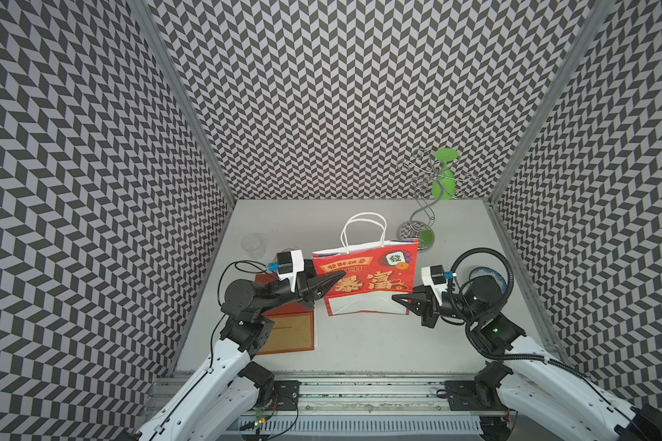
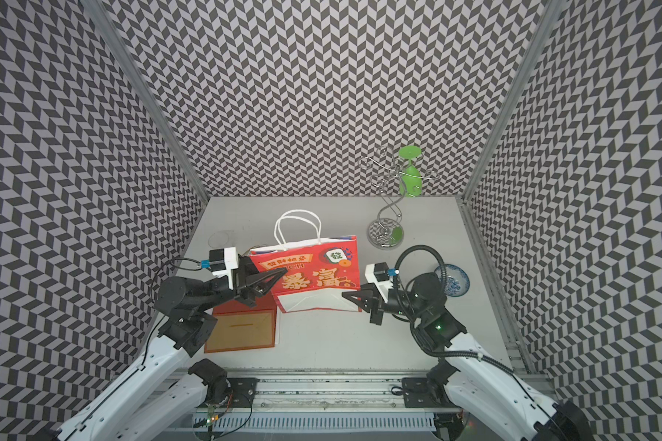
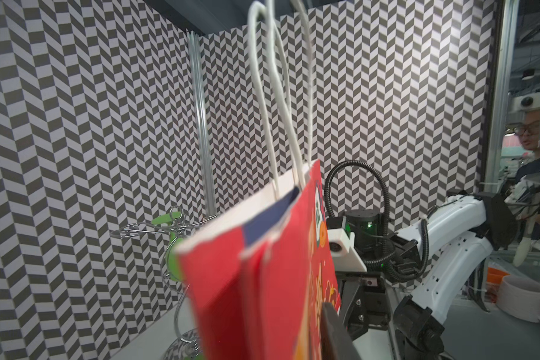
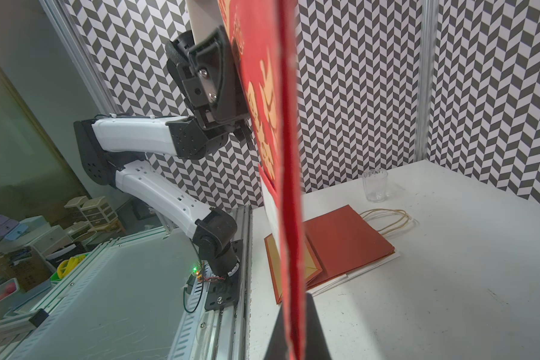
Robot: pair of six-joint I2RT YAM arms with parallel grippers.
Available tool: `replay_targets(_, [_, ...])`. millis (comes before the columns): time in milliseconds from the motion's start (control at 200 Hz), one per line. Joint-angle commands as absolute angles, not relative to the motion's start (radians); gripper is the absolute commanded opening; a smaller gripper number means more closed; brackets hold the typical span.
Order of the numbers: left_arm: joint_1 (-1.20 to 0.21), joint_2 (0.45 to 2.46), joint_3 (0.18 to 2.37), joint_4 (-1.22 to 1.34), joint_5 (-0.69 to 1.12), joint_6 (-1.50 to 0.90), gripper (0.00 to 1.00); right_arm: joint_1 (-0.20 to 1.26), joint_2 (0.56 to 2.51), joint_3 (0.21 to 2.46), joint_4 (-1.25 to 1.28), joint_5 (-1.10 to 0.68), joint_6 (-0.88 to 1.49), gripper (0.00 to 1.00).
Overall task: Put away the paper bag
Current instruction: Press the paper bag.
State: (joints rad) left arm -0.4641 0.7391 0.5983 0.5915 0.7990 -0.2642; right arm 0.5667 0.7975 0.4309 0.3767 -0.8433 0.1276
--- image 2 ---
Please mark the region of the plain red paper bag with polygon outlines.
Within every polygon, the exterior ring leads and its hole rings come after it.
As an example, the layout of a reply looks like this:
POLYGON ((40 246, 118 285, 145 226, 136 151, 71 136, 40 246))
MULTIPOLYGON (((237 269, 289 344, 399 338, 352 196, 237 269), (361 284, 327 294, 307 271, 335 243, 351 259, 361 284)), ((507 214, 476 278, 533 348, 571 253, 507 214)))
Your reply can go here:
POLYGON ((204 345, 205 353, 275 347, 278 306, 271 294, 257 299, 253 308, 230 301, 211 312, 217 324, 204 345))

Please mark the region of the red printed paper bag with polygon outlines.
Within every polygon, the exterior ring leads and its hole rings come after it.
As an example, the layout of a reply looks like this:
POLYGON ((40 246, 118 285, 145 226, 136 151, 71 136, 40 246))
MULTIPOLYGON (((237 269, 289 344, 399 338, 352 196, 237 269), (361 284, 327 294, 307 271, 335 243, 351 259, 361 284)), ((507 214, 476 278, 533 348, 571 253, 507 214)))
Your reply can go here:
POLYGON ((360 288, 360 259, 355 235, 325 237, 320 218, 305 209, 283 213, 276 220, 273 234, 276 244, 252 249, 250 258, 260 272, 286 270, 271 290, 281 312, 360 311, 342 296, 344 292, 360 288), (282 233, 282 223, 287 220, 311 225, 314 237, 287 241, 282 233))

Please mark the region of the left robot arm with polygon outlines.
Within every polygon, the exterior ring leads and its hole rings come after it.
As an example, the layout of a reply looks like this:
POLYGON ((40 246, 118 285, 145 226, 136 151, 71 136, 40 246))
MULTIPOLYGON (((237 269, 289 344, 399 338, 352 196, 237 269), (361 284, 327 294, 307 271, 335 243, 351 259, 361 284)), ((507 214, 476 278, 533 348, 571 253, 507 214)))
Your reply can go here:
POLYGON ((239 255, 216 267, 209 281, 166 279, 156 299, 165 321, 154 328, 142 354, 80 412, 33 439, 152 440, 202 404, 228 412, 235 387, 227 371, 209 359, 192 360, 217 324, 211 309, 230 301, 255 307, 287 270, 259 271, 239 255))

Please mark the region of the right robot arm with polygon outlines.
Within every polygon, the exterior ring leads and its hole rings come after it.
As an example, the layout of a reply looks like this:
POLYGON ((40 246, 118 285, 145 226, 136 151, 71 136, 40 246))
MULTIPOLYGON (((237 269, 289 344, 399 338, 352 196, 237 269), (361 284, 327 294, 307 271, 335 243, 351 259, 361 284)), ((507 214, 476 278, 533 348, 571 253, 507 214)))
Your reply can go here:
POLYGON ((394 266, 372 264, 367 270, 365 284, 342 296, 367 312, 374 325, 381 325, 387 313, 404 317, 419 349, 437 361, 427 375, 427 393, 433 402, 462 408, 504 440, 593 439, 581 409, 533 389, 493 358, 449 312, 446 265, 436 249, 413 245, 394 266), (417 252, 432 255, 439 270, 404 283, 401 265, 417 252))

